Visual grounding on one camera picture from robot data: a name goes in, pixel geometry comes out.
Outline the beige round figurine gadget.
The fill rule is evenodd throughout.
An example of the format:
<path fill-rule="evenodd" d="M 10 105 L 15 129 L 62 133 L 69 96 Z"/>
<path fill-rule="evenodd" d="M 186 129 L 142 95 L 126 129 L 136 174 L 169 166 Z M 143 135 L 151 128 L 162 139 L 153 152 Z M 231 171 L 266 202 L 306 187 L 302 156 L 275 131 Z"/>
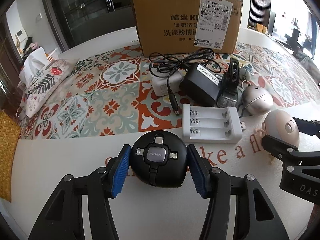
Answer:
<path fill-rule="evenodd" d="M 299 129 L 295 120 L 289 113 L 280 109 L 270 111 L 261 128 L 254 129 L 253 133 L 260 144 L 265 135 L 270 135 L 293 146 L 299 146 Z"/>

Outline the black round Pisen cable hub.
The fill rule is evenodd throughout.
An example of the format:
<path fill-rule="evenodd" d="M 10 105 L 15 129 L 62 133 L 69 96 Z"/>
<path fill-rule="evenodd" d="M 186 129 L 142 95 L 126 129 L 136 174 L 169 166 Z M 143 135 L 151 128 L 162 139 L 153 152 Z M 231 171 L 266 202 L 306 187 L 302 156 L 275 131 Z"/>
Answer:
<path fill-rule="evenodd" d="M 129 163 L 137 178 L 148 185 L 181 187 L 187 172 L 187 148 L 174 133 L 148 132 L 132 146 Z"/>

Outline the black power adapter with cable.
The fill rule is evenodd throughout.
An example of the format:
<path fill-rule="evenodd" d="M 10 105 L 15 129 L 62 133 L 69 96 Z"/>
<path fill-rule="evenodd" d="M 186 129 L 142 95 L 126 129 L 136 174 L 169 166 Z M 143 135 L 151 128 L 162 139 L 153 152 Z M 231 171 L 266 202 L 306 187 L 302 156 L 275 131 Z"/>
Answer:
<path fill-rule="evenodd" d="M 217 74 L 222 68 L 214 57 L 210 48 L 200 48 L 184 58 L 158 52 L 150 54 L 149 73 L 165 79 L 171 108 L 176 115 L 181 111 L 173 90 L 175 85 L 196 103 L 210 107 L 216 104 L 222 88 Z"/>

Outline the dark glass cabinet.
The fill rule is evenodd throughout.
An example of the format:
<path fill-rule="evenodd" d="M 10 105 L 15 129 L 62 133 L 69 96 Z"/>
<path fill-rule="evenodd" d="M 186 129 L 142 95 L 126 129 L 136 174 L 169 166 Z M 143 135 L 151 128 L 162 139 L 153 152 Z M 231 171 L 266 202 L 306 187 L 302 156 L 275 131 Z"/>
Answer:
<path fill-rule="evenodd" d="M 131 0 L 42 1 L 61 51 L 136 24 Z"/>

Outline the white battery charger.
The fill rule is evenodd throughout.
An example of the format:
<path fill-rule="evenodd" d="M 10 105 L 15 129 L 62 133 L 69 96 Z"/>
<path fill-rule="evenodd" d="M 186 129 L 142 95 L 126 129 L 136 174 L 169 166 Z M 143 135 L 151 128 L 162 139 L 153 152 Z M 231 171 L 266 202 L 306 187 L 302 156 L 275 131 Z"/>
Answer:
<path fill-rule="evenodd" d="M 183 105 L 182 137 L 186 142 L 236 144 L 245 129 L 235 107 Z"/>

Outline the yellow woven placemat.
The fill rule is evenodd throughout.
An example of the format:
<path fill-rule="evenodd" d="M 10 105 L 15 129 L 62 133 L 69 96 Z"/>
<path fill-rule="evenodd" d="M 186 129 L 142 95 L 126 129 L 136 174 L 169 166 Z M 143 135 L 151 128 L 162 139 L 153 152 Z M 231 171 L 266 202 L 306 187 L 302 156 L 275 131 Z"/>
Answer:
<path fill-rule="evenodd" d="M 11 202 L 12 166 L 20 132 L 20 126 L 2 110 L 0 124 L 0 194 L 1 198 L 8 202 Z"/>

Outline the keyring with plush charm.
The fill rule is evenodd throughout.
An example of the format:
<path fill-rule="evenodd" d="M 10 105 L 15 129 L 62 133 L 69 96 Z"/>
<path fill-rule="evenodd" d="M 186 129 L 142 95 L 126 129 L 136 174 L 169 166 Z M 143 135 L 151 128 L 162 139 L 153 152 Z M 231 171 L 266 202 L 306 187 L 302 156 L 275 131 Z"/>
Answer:
<path fill-rule="evenodd" d="M 251 79 L 253 77 L 253 66 L 251 64 L 244 64 L 239 70 L 240 75 L 240 85 L 242 89 L 245 89 L 247 86 L 250 86 Z"/>

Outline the patterned tile table mat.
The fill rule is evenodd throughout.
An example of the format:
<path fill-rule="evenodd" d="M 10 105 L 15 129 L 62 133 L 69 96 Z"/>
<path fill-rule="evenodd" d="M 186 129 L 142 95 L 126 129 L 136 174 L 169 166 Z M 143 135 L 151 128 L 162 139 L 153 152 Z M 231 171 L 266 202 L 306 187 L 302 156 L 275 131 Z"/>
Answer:
<path fill-rule="evenodd" d="M 251 84 L 265 88 L 275 107 L 319 99 L 313 78 L 286 52 L 239 43 L 233 57 L 251 68 Z M 154 93 L 149 64 L 140 46 L 78 61 L 42 108 L 21 122 L 21 138 L 68 139 L 181 127 L 169 98 Z"/>

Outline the black clip-on device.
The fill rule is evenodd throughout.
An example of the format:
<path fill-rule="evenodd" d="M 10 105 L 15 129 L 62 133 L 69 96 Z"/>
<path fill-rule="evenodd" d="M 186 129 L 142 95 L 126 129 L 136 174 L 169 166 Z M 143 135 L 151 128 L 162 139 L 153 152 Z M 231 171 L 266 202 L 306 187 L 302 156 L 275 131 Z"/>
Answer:
<path fill-rule="evenodd" d="M 221 90 L 217 106 L 221 108 L 236 107 L 238 103 L 238 85 L 240 81 L 239 61 L 230 58 L 227 72 L 224 72 L 221 81 Z"/>

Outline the floral tissue box cover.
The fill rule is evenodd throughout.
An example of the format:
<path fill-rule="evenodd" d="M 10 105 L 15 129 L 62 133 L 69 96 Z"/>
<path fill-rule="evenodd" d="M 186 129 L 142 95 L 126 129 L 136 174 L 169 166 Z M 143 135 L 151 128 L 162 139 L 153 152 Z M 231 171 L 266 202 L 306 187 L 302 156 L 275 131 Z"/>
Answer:
<path fill-rule="evenodd" d="M 25 59 L 19 74 L 18 86 L 23 89 L 20 107 L 25 116 L 32 118 L 53 94 L 57 87 L 75 69 L 77 59 L 48 61 L 42 47 Z"/>

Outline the brown cardboard box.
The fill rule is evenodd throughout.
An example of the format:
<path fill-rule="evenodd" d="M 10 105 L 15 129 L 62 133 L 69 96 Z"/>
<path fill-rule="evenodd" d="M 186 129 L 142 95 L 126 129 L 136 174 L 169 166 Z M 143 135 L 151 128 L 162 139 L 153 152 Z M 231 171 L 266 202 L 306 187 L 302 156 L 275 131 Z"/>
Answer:
<path fill-rule="evenodd" d="M 240 0 L 131 0 L 142 53 L 231 54 L 242 15 Z"/>

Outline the silver egg-shaped gadget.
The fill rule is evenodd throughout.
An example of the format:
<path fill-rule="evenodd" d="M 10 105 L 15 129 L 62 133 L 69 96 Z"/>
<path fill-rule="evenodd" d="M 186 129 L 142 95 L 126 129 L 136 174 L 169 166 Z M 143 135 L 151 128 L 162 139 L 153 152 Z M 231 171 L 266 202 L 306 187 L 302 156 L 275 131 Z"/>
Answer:
<path fill-rule="evenodd" d="M 252 115 L 265 115 L 273 106 L 272 95 L 259 86 L 248 86 L 241 96 L 242 104 Z"/>

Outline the white charger block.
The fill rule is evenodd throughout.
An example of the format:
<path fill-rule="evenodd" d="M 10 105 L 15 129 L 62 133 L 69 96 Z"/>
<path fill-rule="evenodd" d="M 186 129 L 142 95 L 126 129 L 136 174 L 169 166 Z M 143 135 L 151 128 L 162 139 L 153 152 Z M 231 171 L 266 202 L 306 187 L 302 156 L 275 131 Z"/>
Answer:
<path fill-rule="evenodd" d="M 161 73 L 155 66 L 150 64 L 149 74 L 154 93 L 159 97 L 168 95 L 167 79 L 169 72 Z M 179 86 L 185 74 L 186 72 L 184 70 L 179 69 L 169 78 L 169 85 L 173 93 L 180 91 Z"/>

